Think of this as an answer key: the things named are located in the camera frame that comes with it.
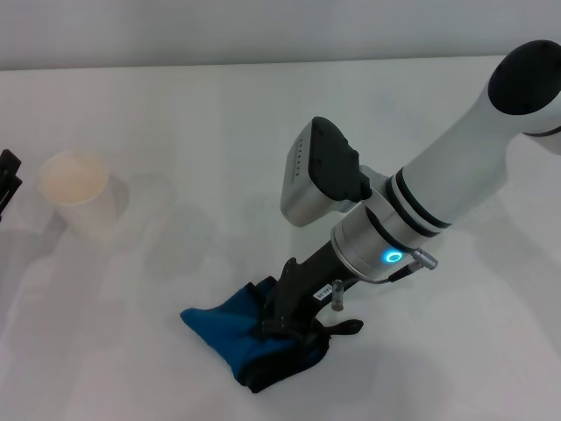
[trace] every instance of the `white wall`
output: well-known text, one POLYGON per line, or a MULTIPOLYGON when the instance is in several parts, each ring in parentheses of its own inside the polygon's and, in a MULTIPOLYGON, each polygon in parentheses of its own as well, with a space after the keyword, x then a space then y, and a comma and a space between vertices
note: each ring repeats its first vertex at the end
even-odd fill
POLYGON ((558 0, 0 0, 0 68, 505 54, 558 0))

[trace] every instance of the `white table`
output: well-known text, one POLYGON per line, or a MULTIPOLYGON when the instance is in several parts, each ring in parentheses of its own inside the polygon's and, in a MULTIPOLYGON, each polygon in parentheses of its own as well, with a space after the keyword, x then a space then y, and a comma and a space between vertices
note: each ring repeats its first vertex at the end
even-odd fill
POLYGON ((3 421, 552 420, 561 413, 561 158, 529 139, 509 184, 432 243, 438 270, 359 285, 361 318, 308 372, 253 395, 179 318, 279 276, 329 239, 279 209, 315 115, 391 174, 479 94, 500 58, 0 74, 0 146, 24 180, 0 224, 3 421), (101 153, 127 204, 119 241, 77 238, 39 165, 101 153))

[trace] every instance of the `white cup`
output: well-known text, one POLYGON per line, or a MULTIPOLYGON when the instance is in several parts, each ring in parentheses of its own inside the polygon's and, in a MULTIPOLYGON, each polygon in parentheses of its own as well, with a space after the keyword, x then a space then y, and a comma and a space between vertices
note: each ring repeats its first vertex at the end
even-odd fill
POLYGON ((39 171, 39 191, 81 235, 107 239, 117 222, 110 174, 94 153, 63 152, 39 171))

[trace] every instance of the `label sticker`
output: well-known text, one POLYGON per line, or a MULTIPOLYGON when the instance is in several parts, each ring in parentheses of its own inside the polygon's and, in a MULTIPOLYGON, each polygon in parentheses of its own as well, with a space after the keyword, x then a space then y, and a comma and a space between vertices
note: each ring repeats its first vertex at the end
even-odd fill
POLYGON ((331 287, 331 284, 328 283, 327 285, 325 285, 323 288, 321 288, 319 291, 317 291, 314 294, 314 298, 317 301, 322 301, 326 296, 329 296, 329 294, 331 293, 332 290, 333 290, 333 287, 331 287))

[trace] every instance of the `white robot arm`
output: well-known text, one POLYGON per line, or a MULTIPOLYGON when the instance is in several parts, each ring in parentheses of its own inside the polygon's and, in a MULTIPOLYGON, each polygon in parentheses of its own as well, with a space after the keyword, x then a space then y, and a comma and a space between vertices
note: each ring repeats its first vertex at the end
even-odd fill
POLYGON ((434 268, 421 246, 503 185, 509 141, 519 133, 561 132, 560 92, 561 46, 538 40, 516 48, 473 107, 391 177, 360 166, 336 126, 314 118, 288 153, 280 208, 297 226, 329 211, 349 213, 308 260, 288 261, 268 300, 272 318, 288 318, 314 297, 309 313, 322 308, 333 282, 345 282, 340 289, 357 280, 376 283, 406 254, 414 263, 389 281, 434 268))

